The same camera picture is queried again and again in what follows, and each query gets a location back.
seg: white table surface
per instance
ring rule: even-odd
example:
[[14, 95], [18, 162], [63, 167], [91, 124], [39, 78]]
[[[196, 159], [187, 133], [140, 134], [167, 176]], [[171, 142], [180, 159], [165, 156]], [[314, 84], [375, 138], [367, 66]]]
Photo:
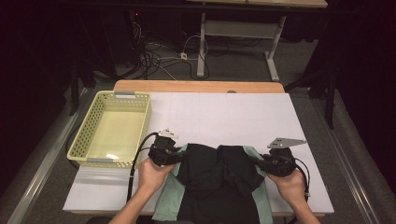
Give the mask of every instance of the white table surface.
[[[148, 134], [169, 128], [179, 135], [176, 147], [187, 143], [210, 147], [252, 146], [268, 153], [267, 145], [277, 137], [304, 139], [300, 121], [286, 93], [198, 93], [152, 92]], [[151, 137], [145, 147], [154, 140]], [[311, 174], [308, 203], [314, 213], [333, 213], [314, 157], [307, 144], [290, 148]], [[64, 204], [64, 211], [75, 213], [117, 212], [126, 203], [130, 170], [80, 167]], [[138, 176], [134, 179], [134, 191]], [[291, 213], [273, 181], [265, 178], [273, 213]], [[142, 210], [154, 212], [159, 190]]]

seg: person's left hand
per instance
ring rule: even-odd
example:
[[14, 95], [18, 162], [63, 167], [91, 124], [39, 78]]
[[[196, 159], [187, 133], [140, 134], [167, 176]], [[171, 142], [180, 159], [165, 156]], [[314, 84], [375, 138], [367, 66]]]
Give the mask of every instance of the person's left hand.
[[139, 166], [139, 188], [154, 193], [161, 187], [166, 175], [174, 167], [174, 164], [164, 167], [157, 166], [151, 158], [143, 160]]

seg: black cloth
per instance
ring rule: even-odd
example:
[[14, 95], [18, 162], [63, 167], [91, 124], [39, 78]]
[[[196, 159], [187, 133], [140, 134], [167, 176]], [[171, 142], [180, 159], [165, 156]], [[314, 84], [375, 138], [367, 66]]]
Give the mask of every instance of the black cloth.
[[176, 178], [186, 186], [177, 220], [197, 224], [260, 223], [251, 192], [264, 177], [243, 147], [188, 144]]

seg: person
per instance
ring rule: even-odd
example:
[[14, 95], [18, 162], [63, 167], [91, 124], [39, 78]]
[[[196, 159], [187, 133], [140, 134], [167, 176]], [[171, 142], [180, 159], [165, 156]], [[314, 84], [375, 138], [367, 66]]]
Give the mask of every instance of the person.
[[[135, 223], [140, 211], [149, 201], [151, 196], [161, 187], [166, 175], [175, 167], [168, 165], [159, 167], [147, 158], [140, 163], [139, 185], [134, 196], [122, 209], [111, 219], [110, 224]], [[312, 213], [304, 198], [304, 181], [300, 171], [295, 170], [291, 175], [279, 177], [267, 174], [276, 183], [276, 187], [282, 198], [290, 205], [301, 224], [319, 223]]]

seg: yellow basket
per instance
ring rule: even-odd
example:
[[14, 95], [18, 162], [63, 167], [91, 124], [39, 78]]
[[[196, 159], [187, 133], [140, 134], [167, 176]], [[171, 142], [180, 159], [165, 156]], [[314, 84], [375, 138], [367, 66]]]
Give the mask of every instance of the yellow basket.
[[114, 91], [99, 91], [82, 121], [67, 159], [83, 166], [130, 168], [147, 134], [149, 93], [119, 98]]

